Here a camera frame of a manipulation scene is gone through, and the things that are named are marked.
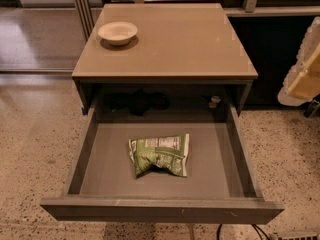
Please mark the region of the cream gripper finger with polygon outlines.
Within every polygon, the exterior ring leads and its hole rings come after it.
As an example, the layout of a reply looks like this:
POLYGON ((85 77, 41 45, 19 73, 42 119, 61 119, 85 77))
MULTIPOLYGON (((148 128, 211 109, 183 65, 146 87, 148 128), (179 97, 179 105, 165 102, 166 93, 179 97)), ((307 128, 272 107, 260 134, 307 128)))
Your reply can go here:
POLYGON ((307 60, 304 67, 305 73, 320 73, 320 50, 316 50, 307 60))
POLYGON ((300 73, 289 86, 288 93, 290 96, 305 100, 316 97, 320 94, 320 74, 300 73))

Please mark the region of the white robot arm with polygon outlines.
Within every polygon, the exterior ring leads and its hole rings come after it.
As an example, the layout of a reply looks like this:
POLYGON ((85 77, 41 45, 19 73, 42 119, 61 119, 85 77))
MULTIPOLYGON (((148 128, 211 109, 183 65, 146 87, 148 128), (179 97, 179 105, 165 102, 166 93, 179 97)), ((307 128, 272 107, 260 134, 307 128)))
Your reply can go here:
POLYGON ((320 94, 319 16, 307 29, 296 58, 277 96, 278 102, 285 106, 300 106, 320 94))

